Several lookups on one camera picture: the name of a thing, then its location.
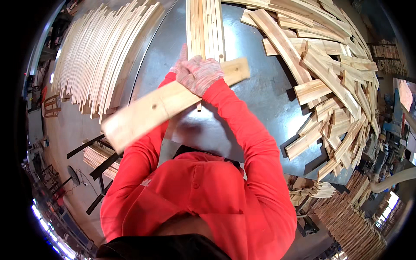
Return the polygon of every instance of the person's left hand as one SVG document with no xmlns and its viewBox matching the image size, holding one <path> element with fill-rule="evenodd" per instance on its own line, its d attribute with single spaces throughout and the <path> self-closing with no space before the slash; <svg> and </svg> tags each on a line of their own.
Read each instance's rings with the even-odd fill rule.
<svg viewBox="0 0 416 260">
<path fill-rule="evenodd" d="M 176 63 L 171 67 L 169 70 L 170 72 L 174 72 L 176 74 L 179 74 L 181 71 L 186 70 L 181 63 L 188 60 L 188 45 L 184 43 L 182 45 L 181 53 L 179 55 L 179 59 L 176 61 Z"/>
</svg>

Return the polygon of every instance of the person's right hand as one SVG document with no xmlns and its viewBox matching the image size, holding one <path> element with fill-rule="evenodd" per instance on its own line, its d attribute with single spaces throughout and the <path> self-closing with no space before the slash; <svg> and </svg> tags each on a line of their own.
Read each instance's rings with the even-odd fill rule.
<svg viewBox="0 0 416 260">
<path fill-rule="evenodd" d="M 224 77 L 220 63 L 211 58 L 202 60 L 202 57 L 197 55 L 181 65 L 186 69 L 181 69 L 176 75 L 176 81 L 200 97 L 214 82 Z"/>
</svg>

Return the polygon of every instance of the red shirt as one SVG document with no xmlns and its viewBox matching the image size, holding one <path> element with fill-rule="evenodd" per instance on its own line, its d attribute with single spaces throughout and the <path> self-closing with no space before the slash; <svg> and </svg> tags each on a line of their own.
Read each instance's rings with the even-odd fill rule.
<svg viewBox="0 0 416 260">
<path fill-rule="evenodd" d="M 175 77 L 168 73 L 159 87 Z M 107 241 L 151 235 L 188 212 L 208 223 L 214 243 L 232 259 L 280 259 L 295 238 L 297 219 L 276 142 L 223 79 L 203 99 L 218 108 L 243 148 L 248 180 L 223 157 L 202 152 L 157 168 L 165 122 L 125 149 L 101 207 L 104 235 Z"/>
</svg>

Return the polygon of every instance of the wooden stool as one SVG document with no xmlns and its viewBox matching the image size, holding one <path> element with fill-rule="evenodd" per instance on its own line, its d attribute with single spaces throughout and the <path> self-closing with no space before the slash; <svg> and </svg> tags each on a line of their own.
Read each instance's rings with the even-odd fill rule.
<svg viewBox="0 0 416 260">
<path fill-rule="evenodd" d="M 59 96 L 57 95 L 49 97 L 42 103 L 42 116 L 44 118 L 58 116 L 59 111 L 61 111 L 61 108 L 58 106 L 58 97 Z"/>
</svg>

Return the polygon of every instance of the flexible duct pipe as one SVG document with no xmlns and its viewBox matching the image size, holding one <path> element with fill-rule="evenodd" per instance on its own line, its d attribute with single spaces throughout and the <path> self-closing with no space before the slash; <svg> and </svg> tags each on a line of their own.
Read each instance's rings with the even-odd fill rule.
<svg viewBox="0 0 416 260">
<path fill-rule="evenodd" d="M 406 169 L 404 171 L 398 172 L 393 176 L 386 178 L 383 182 L 380 183 L 371 183 L 371 191 L 374 193 L 380 193 L 387 188 L 392 187 L 394 184 L 407 181 L 416 178 L 416 167 Z"/>
</svg>

